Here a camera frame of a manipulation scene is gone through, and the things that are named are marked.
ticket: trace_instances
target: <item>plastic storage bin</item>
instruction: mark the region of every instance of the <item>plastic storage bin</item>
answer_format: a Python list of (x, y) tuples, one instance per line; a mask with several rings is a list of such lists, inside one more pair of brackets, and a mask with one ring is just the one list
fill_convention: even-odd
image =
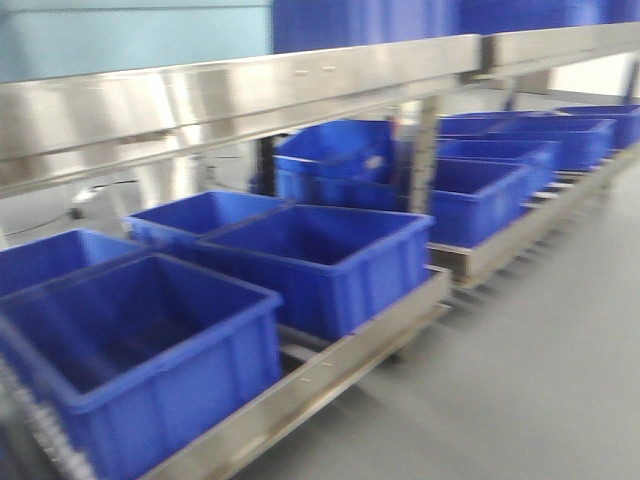
[(393, 163), (391, 123), (338, 120), (309, 127), (276, 149), (280, 170), (328, 178), (385, 181)]
[(614, 123), (570, 116), (519, 118), (500, 125), (488, 138), (558, 141), (558, 170), (586, 171), (599, 164), (611, 150)]
[(457, 0), (275, 0), (275, 53), (457, 33)]
[(144, 245), (77, 229), (0, 251), (0, 298), (87, 268), (112, 266)]
[(602, 23), (604, 0), (461, 0), (462, 33), (490, 35)]
[(640, 21), (639, 0), (606, 0), (606, 20), (610, 23)]
[(307, 205), (398, 210), (395, 185), (276, 171), (278, 196)]
[(0, 351), (99, 478), (132, 480), (280, 378), (274, 292), (162, 255), (0, 302)]
[(640, 105), (567, 107), (559, 109), (580, 118), (616, 120), (613, 147), (625, 149), (640, 139)]
[(210, 191), (160, 205), (124, 218), (131, 238), (187, 260), (202, 235), (287, 203), (273, 197)]
[(441, 145), (438, 157), (529, 165), (530, 197), (555, 180), (559, 147), (558, 142), (470, 140)]
[(204, 239), (200, 262), (282, 293), (280, 322), (337, 340), (426, 280), (432, 222), (295, 206)]
[(469, 160), (440, 160), (431, 214), (436, 243), (473, 248), (517, 219), (530, 167)]
[(495, 117), (445, 117), (440, 119), (440, 139), (476, 140), (510, 120)]

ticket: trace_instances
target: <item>stainless steel shelf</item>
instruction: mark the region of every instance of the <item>stainless steel shelf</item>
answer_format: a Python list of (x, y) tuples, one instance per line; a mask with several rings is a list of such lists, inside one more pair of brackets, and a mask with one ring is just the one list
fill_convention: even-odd
[(463, 35), (0, 84), (0, 198), (455, 89)]
[(640, 144), (618, 153), (591, 173), (571, 175), (555, 184), (553, 192), (540, 195), (540, 203), (480, 246), (468, 249), (431, 244), (432, 262), (453, 272), (464, 288), (484, 283), (497, 270), (520, 255), (554, 225), (572, 213), (587, 197), (607, 186), (640, 156)]
[(430, 280), (360, 328), (313, 355), (256, 400), (178, 452), (143, 480), (227, 479), (300, 426), (442, 315), (450, 273)]
[(637, 50), (640, 23), (500, 33), (482, 39), (482, 72), (475, 79), (517, 77)]

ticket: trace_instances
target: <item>floor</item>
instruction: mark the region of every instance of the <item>floor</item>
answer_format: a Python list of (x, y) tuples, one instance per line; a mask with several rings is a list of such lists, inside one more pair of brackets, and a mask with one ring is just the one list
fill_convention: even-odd
[[(495, 100), (465, 93), (446, 108), (491, 109)], [(539, 108), (539, 97), (523, 96), (520, 107)], [(237, 479), (640, 478), (638, 185), (640, 165), (486, 285), (456, 292), (456, 308), (403, 362), (376, 369)], [(137, 191), (122, 189), (135, 210)], [(28, 220), (64, 206), (35, 198), (0, 208), (5, 230), (25, 227), (25, 205)], [(81, 224), (116, 233), (106, 198)], [(0, 428), (0, 478), (49, 480), (15, 474), (11, 427)]]

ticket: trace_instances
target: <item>blue wall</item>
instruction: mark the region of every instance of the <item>blue wall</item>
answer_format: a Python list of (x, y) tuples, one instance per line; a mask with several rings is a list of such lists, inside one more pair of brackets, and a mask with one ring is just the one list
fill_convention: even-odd
[(0, 82), (264, 55), (270, 0), (0, 0)]

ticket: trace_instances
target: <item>wall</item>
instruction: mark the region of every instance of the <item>wall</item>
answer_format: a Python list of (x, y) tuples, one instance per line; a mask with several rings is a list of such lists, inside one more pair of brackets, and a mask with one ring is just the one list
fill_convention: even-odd
[(269, 0), (0, 0), (0, 81), (264, 55)]
[(551, 78), (551, 88), (596, 95), (624, 95), (633, 55), (613, 55), (557, 68)]

